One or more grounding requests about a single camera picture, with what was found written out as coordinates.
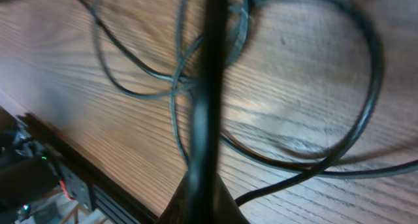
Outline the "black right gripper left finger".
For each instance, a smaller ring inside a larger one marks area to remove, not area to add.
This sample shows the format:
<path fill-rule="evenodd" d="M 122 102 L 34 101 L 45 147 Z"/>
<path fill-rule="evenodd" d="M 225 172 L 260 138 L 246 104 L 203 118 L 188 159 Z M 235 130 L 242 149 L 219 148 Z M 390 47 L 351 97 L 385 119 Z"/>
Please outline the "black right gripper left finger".
<path fill-rule="evenodd" d="M 188 177 L 186 172 L 156 224 L 188 224 Z"/>

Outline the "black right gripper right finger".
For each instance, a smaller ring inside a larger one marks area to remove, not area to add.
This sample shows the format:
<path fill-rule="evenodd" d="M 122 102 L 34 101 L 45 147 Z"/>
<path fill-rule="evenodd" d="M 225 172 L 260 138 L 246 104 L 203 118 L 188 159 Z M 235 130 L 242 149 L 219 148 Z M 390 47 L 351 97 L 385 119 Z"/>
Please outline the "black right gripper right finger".
<path fill-rule="evenodd" d="M 215 223 L 249 224 L 249 221 L 240 211 L 220 175 L 216 177 L 215 186 Z"/>

